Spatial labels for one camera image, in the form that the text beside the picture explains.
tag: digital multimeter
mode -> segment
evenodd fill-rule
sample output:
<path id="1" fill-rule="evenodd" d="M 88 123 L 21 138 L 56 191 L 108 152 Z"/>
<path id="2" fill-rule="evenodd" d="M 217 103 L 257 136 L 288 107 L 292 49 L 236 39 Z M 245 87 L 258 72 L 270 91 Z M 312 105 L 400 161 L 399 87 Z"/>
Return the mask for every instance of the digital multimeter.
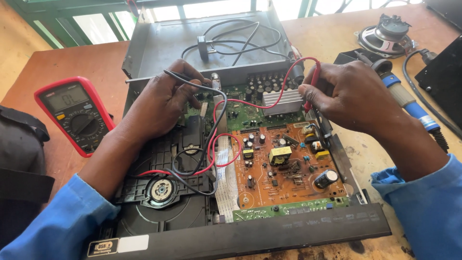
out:
<path id="1" fill-rule="evenodd" d="M 34 98 L 83 157 L 90 157 L 115 127 L 95 87 L 86 78 L 51 83 L 35 91 Z"/>

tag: black bag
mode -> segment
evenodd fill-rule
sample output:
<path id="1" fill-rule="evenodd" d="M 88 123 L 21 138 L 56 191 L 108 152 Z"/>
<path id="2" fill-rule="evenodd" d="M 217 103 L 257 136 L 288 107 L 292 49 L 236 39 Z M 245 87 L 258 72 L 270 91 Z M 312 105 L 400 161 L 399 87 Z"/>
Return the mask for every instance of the black bag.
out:
<path id="1" fill-rule="evenodd" d="M 0 249 L 19 236 L 47 203 L 54 178 L 45 175 L 47 128 L 0 105 Z"/>

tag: blue sleeve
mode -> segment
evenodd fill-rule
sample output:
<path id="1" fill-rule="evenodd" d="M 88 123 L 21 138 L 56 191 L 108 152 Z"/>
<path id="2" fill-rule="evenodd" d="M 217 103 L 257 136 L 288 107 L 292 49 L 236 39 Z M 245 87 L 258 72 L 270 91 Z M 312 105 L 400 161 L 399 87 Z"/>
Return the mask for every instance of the blue sleeve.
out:
<path id="1" fill-rule="evenodd" d="M 462 163 L 449 156 L 443 168 L 410 182 L 395 167 L 371 175 L 372 186 L 394 208 L 419 260 L 461 259 Z"/>
<path id="2" fill-rule="evenodd" d="M 0 251 L 0 260 L 76 260 L 83 240 L 119 208 L 77 174 L 28 228 Z"/>

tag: green circuit board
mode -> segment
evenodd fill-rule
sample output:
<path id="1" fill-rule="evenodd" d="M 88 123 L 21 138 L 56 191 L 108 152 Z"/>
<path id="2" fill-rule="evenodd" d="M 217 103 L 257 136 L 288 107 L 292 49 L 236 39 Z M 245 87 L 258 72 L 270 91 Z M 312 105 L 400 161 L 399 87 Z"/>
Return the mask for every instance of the green circuit board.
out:
<path id="1" fill-rule="evenodd" d="M 245 91 L 247 89 L 247 85 L 223 87 L 222 89 L 229 99 L 239 99 L 245 101 Z M 205 114 L 207 132 L 210 131 L 211 127 L 213 126 L 213 95 L 216 95 L 216 93 L 204 92 L 202 95 L 196 94 L 196 97 L 198 98 L 198 101 L 201 104 L 204 102 L 208 103 L 207 111 Z M 252 100 L 250 101 L 250 103 L 255 105 L 262 105 L 261 100 L 258 100 L 256 98 L 256 93 L 252 95 Z M 188 111 L 185 114 L 185 118 L 188 118 L 192 115 L 199 115 L 200 112 L 200 109 L 195 109 L 191 106 L 188 106 Z M 228 102 L 228 105 L 226 106 L 226 114 L 224 115 L 224 117 L 226 117 L 227 120 L 229 133 L 246 128 L 253 128 L 259 126 L 266 127 L 305 121 L 302 111 L 285 114 L 282 116 L 265 117 L 263 115 L 262 109 L 257 109 L 255 107 L 245 105 L 240 102 L 231 101 Z M 261 123 L 255 126 L 250 126 L 251 120 L 255 120 L 256 122 Z"/>
<path id="2" fill-rule="evenodd" d="M 332 206 L 332 208 L 342 208 L 350 206 L 350 203 L 347 197 L 323 198 L 307 200 L 303 202 L 281 204 L 276 206 L 264 206 L 248 210 L 234 210 L 232 214 L 233 219 L 236 222 L 258 218 L 285 216 L 318 210 L 328 210 L 328 206 Z"/>

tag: table surface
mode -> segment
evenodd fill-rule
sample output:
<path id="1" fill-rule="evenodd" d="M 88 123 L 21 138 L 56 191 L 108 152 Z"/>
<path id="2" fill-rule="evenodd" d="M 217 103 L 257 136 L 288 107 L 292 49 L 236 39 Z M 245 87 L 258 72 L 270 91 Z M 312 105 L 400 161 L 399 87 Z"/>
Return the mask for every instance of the table surface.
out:
<path id="1" fill-rule="evenodd" d="M 322 62 L 334 62 L 338 53 L 359 47 L 353 33 L 376 24 L 383 12 L 387 15 L 401 15 L 403 20 L 411 24 L 408 35 L 420 44 L 419 48 L 441 52 L 460 34 L 447 21 L 426 9 L 425 4 L 322 15 L 284 21 L 282 24 L 292 44 L 299 48 L 304 56 L 313 56 Z M 56 179 L 52 196 L 83 167 L 87 159 L 79 156 L 61 131 L 35 103 L 32 94 L 51 82 L 71 76 L 83 76 L 94 84 L 108 112 L 114 115 L 114 122 L 119 123 L 128 90 L 125 84 L 127 77 L 121 70 L 128 44 L 129 42 L 116 42 L 35 52 L 1 102 L 4 106 L 32 114 L 47 125 L 51 136 L 51 140 L 45 143 L 44 147 L 47 174 Z M 404 79 L 401 72 L 403 60 L 404 57 L 392 60 L 393 72 L 401 79 Z M 310 61 L 306 62 L 305 66 L 309 68 Z M 409 74 L 414 76 L 423 67 L 422 60 L 415 57 L 408 64 Z M 403 82 L 403 85 L 412 93 L 408 84 Z M 462 158 L 462 142 L 441 123 L 440 125 L 450 152 Z M 333 127 L 350 158 L 359 185 L 368 190 L 373 202 L 383 204 L 393 235 L 357 243 L 325 245 L 231 259 L 412 259 L 410 246 L 403 236 L 402 227 L 393 209 L 384 204 L 370 185 L 370 173 L 393 166 L 392 160 L 372 137 L 334 124 Z"/>

